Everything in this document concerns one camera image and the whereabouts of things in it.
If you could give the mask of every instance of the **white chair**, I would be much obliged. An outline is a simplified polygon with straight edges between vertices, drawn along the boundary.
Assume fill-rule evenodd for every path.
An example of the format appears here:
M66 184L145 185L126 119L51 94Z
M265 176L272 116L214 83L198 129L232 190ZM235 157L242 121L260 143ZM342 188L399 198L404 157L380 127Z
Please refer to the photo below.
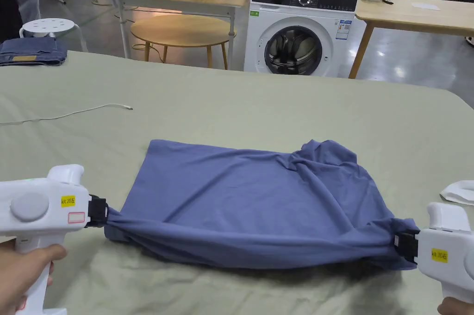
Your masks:
M26 22L20 29L20 37L23 38L23 33L31 32L35 37L56 37L55 33L66 32L76 28L79 33L79 39L81 40L81 48L83 52L87 52L86 41L82 35L81 28L71 20L67 19L39 19L30 22Z

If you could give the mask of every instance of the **table leg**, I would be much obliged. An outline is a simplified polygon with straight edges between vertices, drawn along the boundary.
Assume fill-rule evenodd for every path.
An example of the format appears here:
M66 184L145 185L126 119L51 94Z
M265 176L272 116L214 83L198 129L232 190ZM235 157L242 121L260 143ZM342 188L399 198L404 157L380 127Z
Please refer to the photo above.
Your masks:
M363 32L359 49L357 50L357 54L355 55L354 63L352 64L351 72L349 73L349 79L355 79L355 77L357 76L360 63L362 63L363 55L366 54L370 36L372 36L372 31L374 31L374 24L372 22L368 22L366 30Z
M163 48L163 63L166 63L166 55L168 53L168 46L165 45Z
M230 8L231 14L231 30L229 31L229 55L227 56L227 65L229 69L232 70L232 55L234 53L234 23L236 20L236 10L235 7Z
M118 17L120 18L120 30L122 32L122 41L123 41L123 51L125 53L125 58L130 58L131 57L131 52L130 52L130 42L129 42L129 35L128 32L126 31L126 19L124 15L124 7L122 0L117 0L118 4Z
M145 41L145 62L150 60L150 42Z
M225 55L225 43L221 43L222 46L222 57L224 57L224 69L227 70L227 57Z
M210 45L206 46L208 52L208 68L212 68L212 47Z

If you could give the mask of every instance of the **concrete floor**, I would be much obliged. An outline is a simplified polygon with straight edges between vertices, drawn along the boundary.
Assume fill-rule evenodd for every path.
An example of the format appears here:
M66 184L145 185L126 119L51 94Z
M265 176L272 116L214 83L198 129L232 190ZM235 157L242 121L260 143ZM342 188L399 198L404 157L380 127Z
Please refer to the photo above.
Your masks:
M93 53L123 57L122 38L117 11L112 6L94 5L92 0L66 0L63 5L55 0L41 0L43 17L62 17L74 20L82 29L88 50ZM149 13L128 11L126 17L138 20ZM243 70L248 8L237 12L233 69ZM348 49L341 57L339 77L348 77L365 23L355 19L348 39ZM131 44L140 43L130 35ZM70 50L81 50L74 32L62 37ZM223 69L219 46L213 47L214 67ZM143 52L132 50L134 59L143 59ZM159 62L158 54L150 53L150 60ZM206 65L205 49L177 49L171 47L167 62L191 66ZM375 29L366 55L360 66L358 79L384 80L448 89L474 107L474 47L462 37Z

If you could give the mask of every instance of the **blue cloth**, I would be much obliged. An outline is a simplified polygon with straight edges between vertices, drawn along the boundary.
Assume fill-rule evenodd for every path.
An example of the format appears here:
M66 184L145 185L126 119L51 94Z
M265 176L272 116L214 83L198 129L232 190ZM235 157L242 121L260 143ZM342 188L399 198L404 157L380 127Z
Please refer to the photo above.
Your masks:
M175 262L289 269L370 258L413 269L394 218L356 155L334 141L300 151L233 150L152 140L105 236Z
M52 37L14 38L0 44L2 65L61 65L67 49Z

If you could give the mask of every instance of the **metal table frame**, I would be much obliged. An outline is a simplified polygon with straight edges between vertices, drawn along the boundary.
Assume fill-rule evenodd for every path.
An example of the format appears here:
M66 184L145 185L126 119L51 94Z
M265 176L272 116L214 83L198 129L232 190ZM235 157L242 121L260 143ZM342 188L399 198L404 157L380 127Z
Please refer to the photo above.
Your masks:
M118 7L118 14L120 18L120 30L122 32L123 48L125 52L125 58L131 58L131 48L129 42L129 35L126 29L126 18L124 16L124 6L139 6L149 8L160 8L162 10L176 10L181 11L183 14L192 14L200 16L214 16L214 17L225 17L231 19L231 25L229 30L229 55L227 62L229 70L232 69L232 56L234 51L234 24L236 7L229 5L212 5L202 2L189 2L189 1L178 1L178 0L113 0L114 5Z

